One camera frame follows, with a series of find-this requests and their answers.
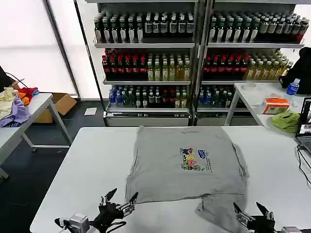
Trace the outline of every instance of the white paper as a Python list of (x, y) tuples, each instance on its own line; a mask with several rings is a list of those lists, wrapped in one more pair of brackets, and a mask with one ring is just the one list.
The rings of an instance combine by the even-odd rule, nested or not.
[(97, 108), (87, 108), (86, 112), (84, 113), (85, 116), (88, 115), (95, 115)]

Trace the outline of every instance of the green cloth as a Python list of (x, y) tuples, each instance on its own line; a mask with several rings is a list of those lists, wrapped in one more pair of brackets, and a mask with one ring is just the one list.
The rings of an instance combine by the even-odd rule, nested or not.
[(272, 124), (285, 132), (295, 133), (299, 123), (300, 114), (287, 110), (271, 117)]

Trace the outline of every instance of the cardboard box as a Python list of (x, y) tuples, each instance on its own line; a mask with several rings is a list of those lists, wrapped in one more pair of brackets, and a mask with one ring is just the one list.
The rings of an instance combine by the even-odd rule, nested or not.
[[(77, 103), (77, 101), (66, 93), (52, 93), (52, 101), (55, 104), (56, 110), (60, 116), (66, 115), (71, 108)], [(35, 120), (35, 123), (53, 123), (52, 114), (48, 109)]]
[(263, 114), (279, 114), (285, 112), (290, 105), (286, 99), (270, 98), (263, 101)]

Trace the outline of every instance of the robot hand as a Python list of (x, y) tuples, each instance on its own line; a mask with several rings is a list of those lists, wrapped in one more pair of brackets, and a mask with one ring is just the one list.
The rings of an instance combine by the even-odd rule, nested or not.
[[(114, 222), (116, 219), (123, 219), (134, 211), (138, 192), (130, 199), (129, 202), (124, 204), (116, 204), (110, 202), (117, 189), (110, 191), (103, 198), (99, 204), (99, 215), (94, 221), (89, 222), (87, 216), (81, 214), (74, 214), (70, 219), (57, 218), (55, 223), (64, 228), (68, 229), (71, 233), (88, 233), (88, 230), (93, 228), (99, 230), (100, 233), (109, 233), (117, 228), (120, 228), (126, 224), (125, 221)], [(116, 225), (113, 229), (108, 230), (109, 227)]]
[(274, 233), (275, 220), (273, 212), (269, 212), (266, 207), (256, 202), (257, 207), (263, 216), (250, 216), (243, 212), (236, 203), (233, 203), (237, 220), (249, 230), (254, 230), (255, 233)]

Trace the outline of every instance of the purple cloth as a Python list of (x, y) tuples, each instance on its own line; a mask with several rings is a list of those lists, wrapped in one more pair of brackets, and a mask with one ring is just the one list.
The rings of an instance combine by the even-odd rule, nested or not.
[(23, 101), (20, 100), (19, 96), (15, 96), (12, 104), (12, 111), (10, 115), (0, 119), (0, 127), (5, 127), (13, 122), (22, 124), (27, 121), (30, 116), (31, 114), (26, 111)]

